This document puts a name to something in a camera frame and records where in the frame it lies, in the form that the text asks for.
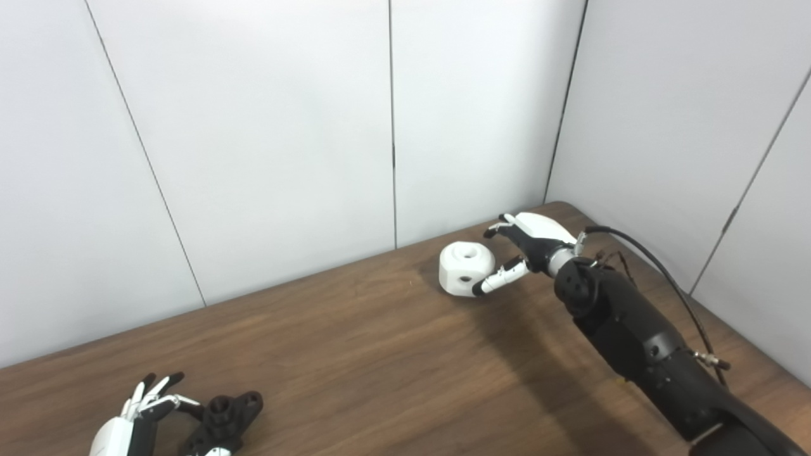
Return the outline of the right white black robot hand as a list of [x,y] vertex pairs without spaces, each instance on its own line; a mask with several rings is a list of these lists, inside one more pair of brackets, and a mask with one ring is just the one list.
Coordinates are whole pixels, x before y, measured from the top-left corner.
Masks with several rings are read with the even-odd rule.
[[504,236],[520,254],[475,283],[471,289],[475,297],[503,288],[531,272],[555,278],[562,266],[579,253],[578,241],[570,231],[556,220],[536,213],[501,214],[499,222],[489,226],[483,236]]

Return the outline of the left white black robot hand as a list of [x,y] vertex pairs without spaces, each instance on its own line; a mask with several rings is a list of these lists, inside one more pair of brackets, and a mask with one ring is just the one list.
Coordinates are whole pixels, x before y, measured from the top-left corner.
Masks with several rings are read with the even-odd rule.
[[90,455],[153,455],[159,422],[173,412],[203,422],[205,407],[200,402],[168,394],[171,387],[185,378],[184,372],[175,372],[159,381],[156,378],[151,372],[136,384],[121,412],[99,428]]

